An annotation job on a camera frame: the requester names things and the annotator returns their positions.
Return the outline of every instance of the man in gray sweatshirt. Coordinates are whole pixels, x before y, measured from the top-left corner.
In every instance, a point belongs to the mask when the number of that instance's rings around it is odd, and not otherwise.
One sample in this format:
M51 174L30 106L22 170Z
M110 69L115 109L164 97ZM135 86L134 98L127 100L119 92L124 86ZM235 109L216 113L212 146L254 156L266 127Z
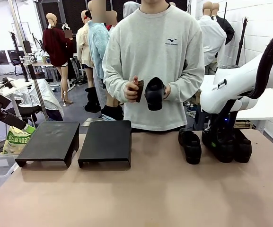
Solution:
M183 102L204 77L203 36L191 15L165 0L142 0L141 7L114 28L103 59L104 83L124 102L124 120L134 131L177 131L187 124ZM144 91L160 78L166 86L162 109L148 109ZM144 80L139 103L137 84Z

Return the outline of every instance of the sweatshirt logo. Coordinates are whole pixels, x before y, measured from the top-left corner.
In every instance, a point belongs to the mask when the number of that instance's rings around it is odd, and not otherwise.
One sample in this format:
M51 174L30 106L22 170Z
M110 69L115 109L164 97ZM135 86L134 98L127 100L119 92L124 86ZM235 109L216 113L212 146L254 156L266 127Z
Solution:
M170 42L166 42L165 44L166 45L174 45L174 46L178 46L178 44L176 44L176 43L173 43L175 40L177 40L177 39L167 39L167 40L169 40Z

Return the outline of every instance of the dark red sweater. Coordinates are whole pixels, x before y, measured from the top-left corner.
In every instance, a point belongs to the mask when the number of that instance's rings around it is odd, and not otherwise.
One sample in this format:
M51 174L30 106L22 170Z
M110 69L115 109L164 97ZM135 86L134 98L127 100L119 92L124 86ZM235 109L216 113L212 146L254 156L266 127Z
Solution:
M43 43L52 65L62 66L70 59L73 44L62 30L55 27L44 30Z

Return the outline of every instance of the light blue jacket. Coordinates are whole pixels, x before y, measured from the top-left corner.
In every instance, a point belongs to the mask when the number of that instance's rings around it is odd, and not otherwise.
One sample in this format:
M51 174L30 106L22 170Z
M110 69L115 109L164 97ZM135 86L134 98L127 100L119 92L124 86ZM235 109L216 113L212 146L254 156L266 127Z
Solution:
M109 41L109 32L104 23L95 23L92 20L88 21L88 43L90 55L94 63L98 77L104 78L102 61Z

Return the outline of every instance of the hand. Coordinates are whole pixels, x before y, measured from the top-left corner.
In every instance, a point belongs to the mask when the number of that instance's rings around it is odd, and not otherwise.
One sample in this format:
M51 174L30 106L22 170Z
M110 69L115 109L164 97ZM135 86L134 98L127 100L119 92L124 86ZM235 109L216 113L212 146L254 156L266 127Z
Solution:
M129 82L125 85L123 90L125 98L128 99L129 103L135 103L137 99L138 90L138 77L134 76L133 82Z
M167 84L167 86L165 88L165 93L164 93L163 99L167 98L170 93L171 93L171 86L169 84Z

